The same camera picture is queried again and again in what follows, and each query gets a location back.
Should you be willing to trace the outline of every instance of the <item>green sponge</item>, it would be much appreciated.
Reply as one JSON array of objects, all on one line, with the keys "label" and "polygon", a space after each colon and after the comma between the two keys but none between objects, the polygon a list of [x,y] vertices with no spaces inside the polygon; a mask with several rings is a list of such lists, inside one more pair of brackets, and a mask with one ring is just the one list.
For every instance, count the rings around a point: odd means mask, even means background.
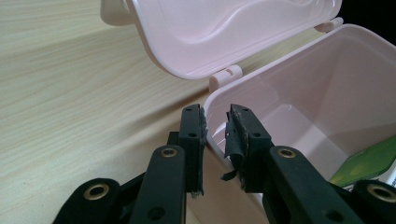
[{"label": "green sponge", "polygon": [[395,159],[396,135],[350,156],[330,182],[344,188],[358,180],[373,179],[384,173],[391,175]]}]

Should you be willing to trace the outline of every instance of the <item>storage box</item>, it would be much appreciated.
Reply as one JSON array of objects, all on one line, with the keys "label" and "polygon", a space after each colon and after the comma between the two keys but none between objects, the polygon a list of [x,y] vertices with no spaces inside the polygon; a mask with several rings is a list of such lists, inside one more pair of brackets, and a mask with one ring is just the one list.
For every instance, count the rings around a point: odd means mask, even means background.
[{"label": "storage box", "polygon": [[[337,28],[340,20],[330,20],[340,0],[124,3],[159,67],[177,77],[213,76],[225,83],[204,105],[207,141],[224,163],[230,104],[252,109],[275,145],[301,150],[326,179],[349,155],[396,134],[396,48],[362,27]],[[244,77],[233,77],[230,66],[313,27],[328,33]],[[229,73],[228,80],[219,80],[219,72],[221,78]],[[243,213],[232,209],[227,197],[222,200],[229,211],[219,216]],[[203,220],[210,211],[198,214]]]}]

